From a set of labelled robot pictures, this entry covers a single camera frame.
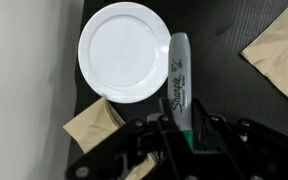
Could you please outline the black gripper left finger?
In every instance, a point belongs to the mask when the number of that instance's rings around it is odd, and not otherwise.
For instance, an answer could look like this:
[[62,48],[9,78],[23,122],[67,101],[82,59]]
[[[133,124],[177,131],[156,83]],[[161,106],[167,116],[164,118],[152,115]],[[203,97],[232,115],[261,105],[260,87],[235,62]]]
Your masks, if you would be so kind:
[[192,122],[192,108],[177,111],[174,101],[162,98],[160,109],[153,120],[130,120],[100,141],[67,168],[67,180],[126,180],[154,152],[160,159],[148,179],[198,180],[195,157],[181,128]]

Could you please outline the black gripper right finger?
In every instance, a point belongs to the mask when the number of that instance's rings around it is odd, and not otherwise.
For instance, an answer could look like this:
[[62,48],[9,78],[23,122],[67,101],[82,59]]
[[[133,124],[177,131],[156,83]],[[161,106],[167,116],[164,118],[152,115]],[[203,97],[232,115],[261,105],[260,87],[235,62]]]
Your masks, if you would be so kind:
[[245,118],[209,113],[192,101],[194,156],[208,180],[288,180],[288,136]]

